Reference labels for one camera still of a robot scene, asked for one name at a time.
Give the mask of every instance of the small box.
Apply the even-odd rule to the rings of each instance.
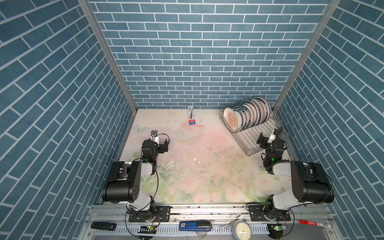
[[[193,125],[193,124],[196,123],[196,121],[195,121],[195,111],[194,111],[193,105],[192,106],[188,106],[188,121],[189,121],[189,125]]]

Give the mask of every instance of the mounting plate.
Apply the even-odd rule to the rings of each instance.
[[[251,216],[251,221],[253,221],[253,222],[270,221],[264,215],[263,207],[264,206],[262,206],[262,205],[249,205],[248,206],[248,209],[250,210],[249,215]],[[291,216],[288,213],[284,214],[283,217],[280,217],[279,221],[284,221],[284,219],[285,219],[285,221],[291,220]]]
[[[160,213],[160,222],[169,222],[170,206],[156,206],[156,212]],[[146,219],[147,216],[143,216],[143,214],[145,213],[132,210],[129,215],[129,222],[145,222],[143,219]],[[158,214],[155,215],[154,221],[159,222]]]

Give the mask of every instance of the pink floral surface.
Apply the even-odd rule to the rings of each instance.
[[[246,156],[221,122],[218,110],[140,109],[121,160],[139,158],[152,130],[170,137],[169,151],[159,154],[157,202],[263,202],[270,194],[291,189],[291,179],[262,167],[261,152]],[[153,195],[156,175],[142,177],[140,191]]]

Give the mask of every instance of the plate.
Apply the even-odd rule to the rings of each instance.
[[[254,127],[258,120],[258,111],[255,104],[251,100],[244,100],[241,104],[251,109],[251,125],[249,127]]]
[[[262,104],[259,100],[257,99],[251,99],[252,102],[254,102],[257,106],[258,106],[258,110],[260,111],[260,117],[258,119],[258,122],[256,125],[259,125],[261,124],[263,121],[264,121],[264,118],[265,118],[265,110],[264,110],[264,104]]]
[[[240,116],[241,116],[240,118],[242,119],[242,124],[241,124],[241,126],[237,129],[236,132],[243,131],[243,130],[246,128],[247,124],[248,124],[247,113],[245,112],[245,110],[244,110],[241,106],[234,106],[232,109],[233,109],[235,112],[236,112],[236,110],[237,110],[238,113],[240,113]]]
[[[243,104],[240,104],[239,107],[245,111],[246,119],[247,119],[247,124],[245,124],[244,129],[247,129],[251,126],[251,111],[252,109],[247,108]]]
[[[238,127],[238,119],[232,108],[226,107],[223,112],[223,117],[228,123],[230,130],[235,132]]]
[[[268,121],[269,117],[271,116],[271,106],[269,105],[269,102],[263,98],[263,97],[254,97],[255,99],[259,100],[260,102],[263,103],[263,105],[265,106],[265,118],[264,118],[264,121],[263,122],[266,122]]]
[[[244,116],[237,106],[232,107],[232,109],[233,109],[233,112],[235,113],[236,118],[237,118],[237,129],[235,132],[240,132],[243,129],[243,124],[245,122]]]

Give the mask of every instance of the blue tile wallpaper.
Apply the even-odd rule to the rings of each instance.
[[[278,110],[297,157],[333,180],[345,239],[383,239],[383,13],[381,0],[342,0]]]
[[[77,0],[0,2],[0,239],[77,239],[132,115]]]
[[[91,0],[139,108],[271,104],[328,0]]]

